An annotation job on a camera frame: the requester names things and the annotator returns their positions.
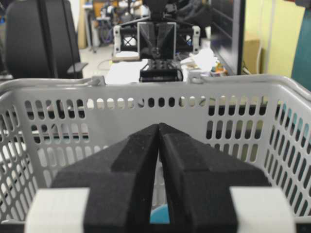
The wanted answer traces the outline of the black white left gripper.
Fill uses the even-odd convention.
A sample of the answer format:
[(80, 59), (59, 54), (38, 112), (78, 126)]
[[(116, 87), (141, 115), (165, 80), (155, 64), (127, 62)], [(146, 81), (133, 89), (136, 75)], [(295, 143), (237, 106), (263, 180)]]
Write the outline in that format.
[(113, 28), (114, 52), (133, 51), (147, 64), (139, 71), (140, 82), (181, 82), (179, 54), (198, 54), (201, 29), (169, 17), (142, 17)]

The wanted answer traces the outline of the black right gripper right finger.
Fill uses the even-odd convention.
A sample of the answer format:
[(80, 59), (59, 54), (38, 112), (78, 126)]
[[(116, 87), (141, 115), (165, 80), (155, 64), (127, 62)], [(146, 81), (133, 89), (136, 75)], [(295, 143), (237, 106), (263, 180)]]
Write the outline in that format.
[(294, 233), (283, 192), (254, 165), (159, 125), (170, 215), (193, 233)]

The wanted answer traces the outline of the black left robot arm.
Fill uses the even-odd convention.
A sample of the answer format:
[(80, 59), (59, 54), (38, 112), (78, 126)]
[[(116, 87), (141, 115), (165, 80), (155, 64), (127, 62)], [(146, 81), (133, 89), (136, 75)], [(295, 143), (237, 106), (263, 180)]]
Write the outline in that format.
[[(179, 83), (182, 72), (170, 66), (179, 33), (199, 39), (200, 28), (172, 17), (168, 0), (145, 0), (146, 18), (114, 28), (116, 52), (124, 50), (121, 36), (130, 26), (137, 34), (136, 50), (148, 60), (140, 72), (143, 83)], [(147, 230), (159, 150), (159, 125), (129, 135), (94, 155), (60, 170), (51, 188), (40, 189), (26, 217), (27, 233), (130, 233)]]

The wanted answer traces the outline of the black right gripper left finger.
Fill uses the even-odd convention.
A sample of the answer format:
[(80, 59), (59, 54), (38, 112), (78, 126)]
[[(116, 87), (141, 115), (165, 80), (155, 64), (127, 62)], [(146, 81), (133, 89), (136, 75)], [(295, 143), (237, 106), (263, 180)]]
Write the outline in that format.
[(132, 233), (150, 222), (158, 125), (58, 171), (35, 195), (27, 233)]

